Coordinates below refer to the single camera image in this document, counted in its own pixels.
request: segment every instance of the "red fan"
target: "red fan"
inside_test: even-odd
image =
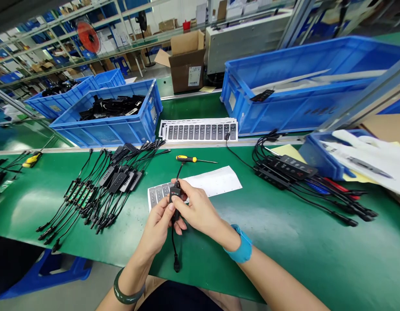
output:
[[[78,27],[79,40],[82,42],[85,49],[95,54],[99,53],[101,50],[101,43],[99,42],[99,37],[95,29],[85,21],[78,21],[76,26]]]

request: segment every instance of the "black fan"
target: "black fan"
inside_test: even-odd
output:
[[[145,39],[144,31],[147,30],[147,16],[145,15],[145,11],[139,11],[138,12],[138,17],[135,18],[135,21],[140,25],[141,34],[143,35],[143,39]],[[145,67],[152,67],[152,66],[155,65],[155,63],[151,63],[147,48],[146,48],[146,51],[147,51],[149,64],[145,65]]]

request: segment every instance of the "yellow paper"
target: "yellow paper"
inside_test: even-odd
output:
[[[272,149],[273,151],[275,151],[276,153],[280,154],[281,156],[287,155],[287,156],[291,156],[294,159],[297,159],[298,161],[307,163],[304,158],[302,157],[302,155],[298,152],[297,149],[295,149],[292,145],[284,145],[284,146],[280,146],[280,147],[276,147]],[[347,174],[344,174],[343,178],[345,181],[358,181],[358,182],[369,182],[372,184],[377,184],[374,180],[371,180],[370,178],[365,177],[364,175],[361,175],[360,173],[357,173],[353,170],[350,170],[354,175],[356,175],[355,178],[348,176]]]
[[[203,86],[199,92],[207,92],[207,93],[211,93],[216,89],[216,87],[214,86]]]

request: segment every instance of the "blue wristband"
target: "blue wristband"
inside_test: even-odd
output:
[[[251,258],[252,255],[252,241],[250,238],[240,229],[238,225],[231,225],[234,230],[240,235],[241,243],[239,248],[234,252],[229,252],[230,258],[232,258],[237,263],[245,263]]]

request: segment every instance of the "electric fan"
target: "electric fan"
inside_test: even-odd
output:
[[[98,57],[98,53],[101,50],[101,42],[99,41],[99,37],[95,29],[84,20],[78,21],[76,26],[80,42],[86,50],[95,54],[96,58],[99,60],[99,63],[102,65],[102,68],[104,71],[106,71],[105,65]]]
[[[141,34],[143,35],[143,39],[145,39],[144,31],[147,30],[147,16],[145,15],[145,11],[139,11],[138,12],[138,17],[135,18],[135,21],[140,25]],[[152,67],[152,66],[155,65],[155,63],[151,63],[147,48],[146,48],[146,51],[147,51],[149,64],[145,65],[145,67]]]

